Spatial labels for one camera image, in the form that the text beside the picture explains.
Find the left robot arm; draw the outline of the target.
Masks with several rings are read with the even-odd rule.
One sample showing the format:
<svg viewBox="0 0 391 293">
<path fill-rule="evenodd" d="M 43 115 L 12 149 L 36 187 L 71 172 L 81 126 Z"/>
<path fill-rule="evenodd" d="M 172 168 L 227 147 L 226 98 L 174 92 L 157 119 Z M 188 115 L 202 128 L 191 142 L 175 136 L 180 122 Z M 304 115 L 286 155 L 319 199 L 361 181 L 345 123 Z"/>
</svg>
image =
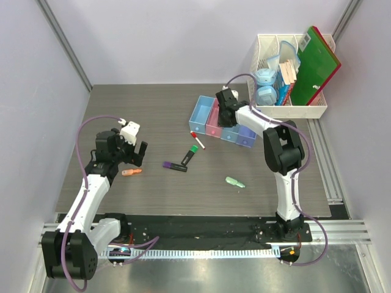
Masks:
<svg viewBox="0 0 391 293">
<path fill-rule="evenodd" d="M 93 220 L 108 193 L 120 164 L 142 165 L 147 142 L 137 144 L 139 124 L 129 122 L 96 135 L 95 149 L 84 167 L 80 190 L 63 221 L 43 234 L 41 245 L 49 278 L 90 280 L 96 272 L 98 255 L 110 242 L 129 239 L 125 214 L 107 213 L 93 226 Z"/>
</svg>

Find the clear blue zip bag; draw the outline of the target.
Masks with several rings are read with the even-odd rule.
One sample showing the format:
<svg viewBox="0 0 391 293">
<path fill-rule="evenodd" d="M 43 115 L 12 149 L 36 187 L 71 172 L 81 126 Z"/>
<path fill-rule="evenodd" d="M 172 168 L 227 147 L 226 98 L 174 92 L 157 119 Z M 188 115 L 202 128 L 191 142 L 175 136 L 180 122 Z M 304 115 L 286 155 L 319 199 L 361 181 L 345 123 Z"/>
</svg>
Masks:
<svg viewBox="0 0 391 293">
<path fill-rule="evenodd" d="M 301 61 L 297 54 L 297 49 L 289 42 L 282 40 L 279 43 L 278 52 L 272 57 L 266 59 L 269 69 L 277 71 L 278 64 L 291 61 L 296 73 L 299 71 Z"/>
</svg>

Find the left corner aluminium post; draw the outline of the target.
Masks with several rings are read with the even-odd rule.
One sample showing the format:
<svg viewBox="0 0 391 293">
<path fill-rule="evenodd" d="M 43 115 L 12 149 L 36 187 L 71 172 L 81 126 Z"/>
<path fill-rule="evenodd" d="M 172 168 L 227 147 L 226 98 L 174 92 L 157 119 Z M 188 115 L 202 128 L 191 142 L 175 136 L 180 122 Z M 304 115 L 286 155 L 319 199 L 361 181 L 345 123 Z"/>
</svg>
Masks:
<svg viewBox="0 0 391 293">
<path fill-rule="evenodd" d="M 75 69 L 77 75 L 79 76 L 81 82 L 85 86 L 86 90 L 90 93 L 92 91 L 93 85 L 90 82 L 89 78 L 86 75 L 79 59 L 77 58 L 70 42 L 68 41 L 67 36 L 65 35 L 60 23 L 58 22 L 53 10 L 51 9 L 47 0 L 36 0 L 37 5 L 39 6 L 43 16 L 47 20 L 50 28 L 52 29 L 55 37 L 57 38 L 60 46 L 64 50 L 64 53 L 67 55 L 70 63 Z"/>
</svg>

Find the green cap black highlighter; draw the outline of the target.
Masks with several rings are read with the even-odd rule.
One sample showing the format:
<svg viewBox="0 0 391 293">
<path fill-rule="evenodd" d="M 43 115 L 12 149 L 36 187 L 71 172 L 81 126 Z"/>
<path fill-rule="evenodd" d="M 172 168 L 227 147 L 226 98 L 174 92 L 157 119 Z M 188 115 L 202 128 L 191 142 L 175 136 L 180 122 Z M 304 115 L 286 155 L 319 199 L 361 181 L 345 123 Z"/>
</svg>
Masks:
<svg viewBox="0 0 391 293">
<path fill-rule="evenodd" d="M 185 157 L 181 161 L 182 166 L 187 166 L 189 161 L 192 159 L 192 157 L 196 154 L 198 151 L 198 146 L 193 145 L 190 150 L 186 153 Z"/>
</svg>

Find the purple cap black highlighter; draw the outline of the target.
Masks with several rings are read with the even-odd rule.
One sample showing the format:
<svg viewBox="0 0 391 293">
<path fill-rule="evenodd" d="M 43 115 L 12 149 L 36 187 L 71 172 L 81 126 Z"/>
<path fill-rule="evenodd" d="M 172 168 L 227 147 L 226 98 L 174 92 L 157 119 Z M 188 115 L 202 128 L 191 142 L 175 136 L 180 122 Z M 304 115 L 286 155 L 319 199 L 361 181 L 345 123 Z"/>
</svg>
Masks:
<svg viewBox="0 0 391 293">
<path fill-rule="evenodd" d="M 179 171 L 179 172 L 187 172 L 188 171 L 187 166 L 180 165 L 180 164 L 175 164 L 175 163 L 167 162 L 167 161 L 163 162 L 163 167 L 171 169 L 171 170 L 176 170 L 176 171 Z"/>
</svg>

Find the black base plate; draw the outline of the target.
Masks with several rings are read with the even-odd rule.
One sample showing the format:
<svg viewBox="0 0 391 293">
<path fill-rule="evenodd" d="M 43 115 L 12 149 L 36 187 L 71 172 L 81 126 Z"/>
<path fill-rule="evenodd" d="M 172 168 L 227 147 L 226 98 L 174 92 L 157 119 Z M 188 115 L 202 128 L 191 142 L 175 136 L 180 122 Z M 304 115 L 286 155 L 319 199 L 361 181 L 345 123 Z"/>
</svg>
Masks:
<svg viewBox="0 0 391 293">
<path fill-rule="evenodd" d="M 268 217 L 123 215 L 120 223 L 128 226 L 114 243 L 137 245 L 159 237 L 155 250 L 251 250 L 312 241 L 307 223 L 285 229 Z"/>
</svg>

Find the orange mini highlighter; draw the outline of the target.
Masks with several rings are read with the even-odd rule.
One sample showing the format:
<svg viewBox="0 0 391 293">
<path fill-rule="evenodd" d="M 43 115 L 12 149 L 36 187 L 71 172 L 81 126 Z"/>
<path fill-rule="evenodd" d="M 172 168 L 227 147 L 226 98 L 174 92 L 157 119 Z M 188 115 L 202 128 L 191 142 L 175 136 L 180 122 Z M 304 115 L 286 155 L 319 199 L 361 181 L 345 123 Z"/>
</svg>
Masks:
<svg viewBox="0 0 391 293">
<path fill-rule="evenodd" d="M 140 169 L 140 168 L 123 170 L 122 176 L 132 176 L 132 175 L 140 174 L 141 172 L 142 172 L 142 169 Z"/>
</svg>

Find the white plastic organizer basket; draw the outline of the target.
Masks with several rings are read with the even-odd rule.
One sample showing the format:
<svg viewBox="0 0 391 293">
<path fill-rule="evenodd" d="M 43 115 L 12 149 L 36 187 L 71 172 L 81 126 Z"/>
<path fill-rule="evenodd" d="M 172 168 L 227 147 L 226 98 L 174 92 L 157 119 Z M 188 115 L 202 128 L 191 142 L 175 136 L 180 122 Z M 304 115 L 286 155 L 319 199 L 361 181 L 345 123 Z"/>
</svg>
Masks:
<svg viewBox="0 0 391 293">
<path fill-rule="evenodd" d="M 250 64 L 250 74 L 254 74 L 261 68 L 268 68 L 266 59 L 274 56 L 278 52 L 279 43 L 284 40 L 291 43 L 298 51 L 299 42 L 304 35 L 298 34 L 258 34 L 255 41 L 254 53 Z M 255 102 L 255 92 L 260 87 L 257 87 L 255 80 L 249 78 L 247 80 L 247 86 L 249 91 L 249 98 L 256 108 L 264 114 L 272 118 L 305 118 L 305 119 L 319 119 L 327 109 L 326 99 L 323 92 L 317 96 L 315 104 L 311 106 L 294 106 L 291 103 L 290 93 L 294 87 L 291 87 L 288 91 L 288 97 L 283 106 L 259 106 Z"/>
</svg>

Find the wooden sticks bundle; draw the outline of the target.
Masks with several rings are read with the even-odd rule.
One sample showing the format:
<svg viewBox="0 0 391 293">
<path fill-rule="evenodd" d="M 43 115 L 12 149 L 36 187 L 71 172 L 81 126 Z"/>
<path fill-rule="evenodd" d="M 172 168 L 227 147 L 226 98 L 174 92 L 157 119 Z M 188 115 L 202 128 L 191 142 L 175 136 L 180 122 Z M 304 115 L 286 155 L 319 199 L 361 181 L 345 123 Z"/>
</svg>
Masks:
<svg viewBox="0 0 391 293">
<path fill-rule="evenodd" d="M 288 59 L 284 63 L 279 63 L 278 84 L 280 86 L 294 84 L 297 80 L 296 70 L 293 60 Z"/>
</svg>

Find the light blue drawer box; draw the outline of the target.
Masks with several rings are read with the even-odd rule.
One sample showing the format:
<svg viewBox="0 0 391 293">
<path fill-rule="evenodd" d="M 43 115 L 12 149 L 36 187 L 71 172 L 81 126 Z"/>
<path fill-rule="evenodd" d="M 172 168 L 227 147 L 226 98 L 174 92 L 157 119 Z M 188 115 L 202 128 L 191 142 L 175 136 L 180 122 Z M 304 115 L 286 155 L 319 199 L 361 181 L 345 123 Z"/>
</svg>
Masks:
<svg viewBox="0 0 391 293">
<path fill-rule="evenodd" d="M 194 110 L 189 119 L 190 131 L 206 134 L 206 123 L 213 108 L 215 98 L 208 96 L 199 96 Z"/>
</svg>

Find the light green mini highlighter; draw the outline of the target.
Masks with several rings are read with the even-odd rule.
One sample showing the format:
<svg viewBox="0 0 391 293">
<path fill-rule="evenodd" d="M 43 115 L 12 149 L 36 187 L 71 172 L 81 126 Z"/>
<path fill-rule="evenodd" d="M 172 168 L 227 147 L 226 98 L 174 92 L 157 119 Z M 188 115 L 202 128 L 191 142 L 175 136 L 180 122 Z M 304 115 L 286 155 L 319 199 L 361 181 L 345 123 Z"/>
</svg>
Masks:
<svg viewBox="0 0 391 293">
<path fill-rule="evenodd" d="M 244 183 L 238 181 L 235 178 L 229 177 L 229 176 L 227 176 L 225 178 L 225 182 L 228 183 L 228 184 L 231 184 L 233 186 L 239 187 L 239 188 L 245 188 L 246 187 Z"/>
</svg>

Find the pink drawer box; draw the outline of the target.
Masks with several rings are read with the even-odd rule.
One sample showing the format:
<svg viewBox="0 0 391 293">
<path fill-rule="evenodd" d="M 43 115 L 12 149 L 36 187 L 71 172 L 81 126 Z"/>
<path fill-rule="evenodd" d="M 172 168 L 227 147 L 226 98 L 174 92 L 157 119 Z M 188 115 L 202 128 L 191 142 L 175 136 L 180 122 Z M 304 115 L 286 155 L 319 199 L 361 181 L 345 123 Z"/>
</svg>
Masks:
<svg viewBox="0 0 391 293">
<path fill-rule="evenodd" d="M 218 116 L 219 116 L 219 103 L 217 99 L 214 100 L 214 104 L 211 108 L 208 120 L 205 125 L 205 133 L 208 136 L 220 138 L 222 133 L 222 128 L 218 126 Z"/>
</svg>

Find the green plastic folder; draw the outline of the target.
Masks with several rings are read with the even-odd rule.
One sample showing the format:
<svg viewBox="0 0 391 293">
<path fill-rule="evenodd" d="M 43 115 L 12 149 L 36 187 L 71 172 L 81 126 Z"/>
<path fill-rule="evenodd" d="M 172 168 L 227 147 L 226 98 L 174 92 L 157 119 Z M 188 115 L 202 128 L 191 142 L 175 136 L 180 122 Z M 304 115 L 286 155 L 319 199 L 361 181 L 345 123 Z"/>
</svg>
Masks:
<svg viewBox="0 0 391 293">
<path fill-rule="evenodd" d="M 290 93 L 291 103 L 294 106 L 308 106 L 307 103 L 316 92 L 313 85 L 319 84 L 316 78 L 315 56 L 320 51 L 316 48 L 315 37 L 312 37 L 309 29 L 299 42 L 298 57 L 301 65 L 297 73 L 297 81 Z"/>
</svg>

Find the red cap whiteboard marker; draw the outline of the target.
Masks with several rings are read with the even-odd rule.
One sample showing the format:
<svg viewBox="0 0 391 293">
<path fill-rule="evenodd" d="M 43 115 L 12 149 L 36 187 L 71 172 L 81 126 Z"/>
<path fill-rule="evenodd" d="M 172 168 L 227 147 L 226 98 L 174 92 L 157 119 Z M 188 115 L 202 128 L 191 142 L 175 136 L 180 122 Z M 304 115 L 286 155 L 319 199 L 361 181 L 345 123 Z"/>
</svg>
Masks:
<svg viewBox="0 0 391 293">
<path fill-rule="evenodd" d="M 205 150 L 205 146 L 204 144 L 200 141 L 200 139 L 198 138 L 197 134 L 194 132 L 194 131 L 191 131 L 190 134 L 192 135 L 192 137 L 196 140 L 196 142 L 201 146 L 201 148 L 203 150 Z"/>
</svg>

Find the corner aluminium post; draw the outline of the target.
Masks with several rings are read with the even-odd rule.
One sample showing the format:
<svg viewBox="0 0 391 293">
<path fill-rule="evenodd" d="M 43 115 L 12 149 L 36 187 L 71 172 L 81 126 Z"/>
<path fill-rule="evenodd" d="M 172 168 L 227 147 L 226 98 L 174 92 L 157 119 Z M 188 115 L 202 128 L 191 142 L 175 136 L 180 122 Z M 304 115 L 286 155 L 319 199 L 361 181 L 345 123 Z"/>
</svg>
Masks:
<svg viewBox="0 0 391 293">
<path fill-rule="evenodd" d="M 85 86 L 86 90 L 90 93 L 92 91 L 93 85 L 90 82 L 89 78 L 86 75 L 79 59 L 77 58 L 70 42 L 68 41 L 67 36 L 65 35 L 60 23 L 58 22 L 53 10 L 51 9 L 47 0 L 36 0 L 37 5 L 39 6 L 43 16 L 47 20 L 50 28 L 52 29 L 55 37 L 57 38 L 60 46 L 64 50 L 64 53 L 67 55 L 70 63 L 75 69 L 77 75 L 79 76 L 81 82 Z"/>
<path fill-rule="evenodd" d="M 363 3 L 363 0 L 350 0 L 348 2 L 348 5 L 346 6 L 335 29 L 333 30 L 332 38 L 334 39 L 334 42 L 337 43 L 341 39 L 343 33 L 348 27 L 348 24 L 358 11 L 361 3 Z"/>
</svg>

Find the blue red card box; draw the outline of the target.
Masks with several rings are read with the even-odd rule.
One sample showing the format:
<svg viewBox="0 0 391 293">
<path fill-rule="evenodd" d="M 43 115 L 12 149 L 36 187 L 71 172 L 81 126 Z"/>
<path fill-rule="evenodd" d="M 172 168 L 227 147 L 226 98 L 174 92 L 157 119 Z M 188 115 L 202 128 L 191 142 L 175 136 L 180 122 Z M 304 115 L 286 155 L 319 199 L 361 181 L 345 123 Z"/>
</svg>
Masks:
<svg viewBox="0 0 391 293">
<path fill-rule="evenodd" d="M 289 75 L 285 71 L 279 70 L 276 77 L 276 92 L 277 92 L 277 101 L 276 106 L 283 106 L 284 102 L 288 97 L 288 91 L 293 82 L 291 81 Z"/>
</svg>

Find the purple drawer box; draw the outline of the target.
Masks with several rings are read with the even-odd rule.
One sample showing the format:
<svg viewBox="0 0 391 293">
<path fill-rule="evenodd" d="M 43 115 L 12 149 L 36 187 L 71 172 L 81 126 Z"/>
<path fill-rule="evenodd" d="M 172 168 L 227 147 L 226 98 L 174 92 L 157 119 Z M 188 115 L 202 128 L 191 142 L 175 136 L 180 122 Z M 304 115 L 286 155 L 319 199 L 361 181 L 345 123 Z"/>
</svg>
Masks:
<svg viewBox="0 0 391 293">
<path fill-rule="evenodd" d="M 249 128 L 245 126 L 240 126 L 236 144 L 243 147 L 252 148 L 254 142 L 256 141 L 256 138 L 257 138 L 257 134 L 255 132 L 251 131 Z"/>
</svg>

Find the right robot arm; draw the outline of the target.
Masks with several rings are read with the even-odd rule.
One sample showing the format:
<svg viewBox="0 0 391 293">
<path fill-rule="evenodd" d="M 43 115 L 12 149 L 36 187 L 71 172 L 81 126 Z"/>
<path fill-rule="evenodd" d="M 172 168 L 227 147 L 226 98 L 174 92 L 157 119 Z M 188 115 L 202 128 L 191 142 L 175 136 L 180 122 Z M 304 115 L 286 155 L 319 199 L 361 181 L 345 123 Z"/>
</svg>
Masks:
<svg viewBox="0 0 391 293">
<path fill-rule="evenodd" d="M 262 138 L 266 165 L 276 179 L 276 234 L 283 241 L 296 238 L 304 227 L 298 201 L 299 172 L 305 158 L 302 133 L 292 121 L 275 120 L 248 102 L 239 102 L 230 88 L 217 92 L 216 98 L 220 127 L 245 126 Z"/>
</svg>

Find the right corner aluminium post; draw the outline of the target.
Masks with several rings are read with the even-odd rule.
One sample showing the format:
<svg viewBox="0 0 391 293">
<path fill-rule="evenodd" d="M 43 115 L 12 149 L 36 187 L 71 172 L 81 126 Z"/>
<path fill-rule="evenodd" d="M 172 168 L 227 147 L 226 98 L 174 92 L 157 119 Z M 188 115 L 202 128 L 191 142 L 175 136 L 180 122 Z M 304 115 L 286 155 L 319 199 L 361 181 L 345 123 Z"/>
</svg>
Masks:
<svg viewBox="0 0 391 293">
<path fill-rule="evenodd" d="M 348 27 L 348 24 L 358 11 L 361 3 L 363 3 L 363 0 L 350 0 L 348 2 L 348 5 L 346 6 L 335 29 L 333 30 L 332 38 L 334 39 L 334 42 L 337 43 L 341 39 L 343 33 Z"/>
</svg>

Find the lower blue tape dispenser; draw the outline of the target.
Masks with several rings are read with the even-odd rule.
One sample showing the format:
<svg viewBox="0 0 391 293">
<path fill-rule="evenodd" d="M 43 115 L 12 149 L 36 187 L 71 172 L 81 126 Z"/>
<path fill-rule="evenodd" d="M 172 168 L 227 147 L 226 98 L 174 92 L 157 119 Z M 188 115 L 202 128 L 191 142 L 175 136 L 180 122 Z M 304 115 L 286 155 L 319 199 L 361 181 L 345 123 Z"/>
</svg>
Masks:
<svg viewBox="0 0 391 293">
<path fill-rule="evenodd" d="M 264 86 L 255 92 L 255 102 L 259 106 L 274 106 L 277 102 L 277 92 L 271 86 Z"/>
</svg>

